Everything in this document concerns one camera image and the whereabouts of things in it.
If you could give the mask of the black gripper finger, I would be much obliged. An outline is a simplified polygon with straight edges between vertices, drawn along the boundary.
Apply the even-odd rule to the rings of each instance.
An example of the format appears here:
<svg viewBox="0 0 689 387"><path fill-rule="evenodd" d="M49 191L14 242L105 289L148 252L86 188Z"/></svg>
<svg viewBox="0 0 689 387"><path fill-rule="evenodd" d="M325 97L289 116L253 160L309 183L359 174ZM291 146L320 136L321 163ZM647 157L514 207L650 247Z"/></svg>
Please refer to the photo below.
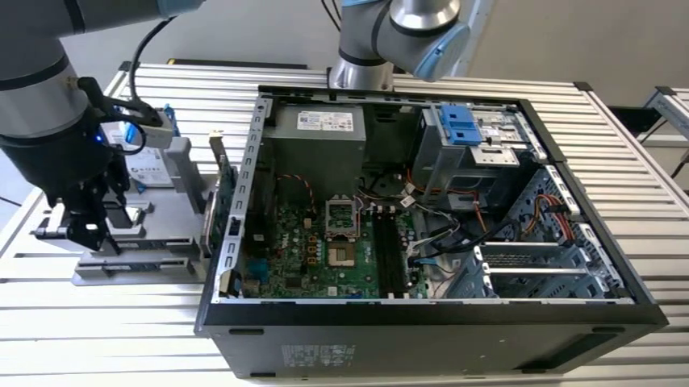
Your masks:
<svg viewBox="0 0 689 387"><path fill-rule="evenodd" d="M120 254L117 242L106 224L106 207L102 198L108 193L104 181L85 181L64 197L66 210L66 239L94 252Z"/></svg>

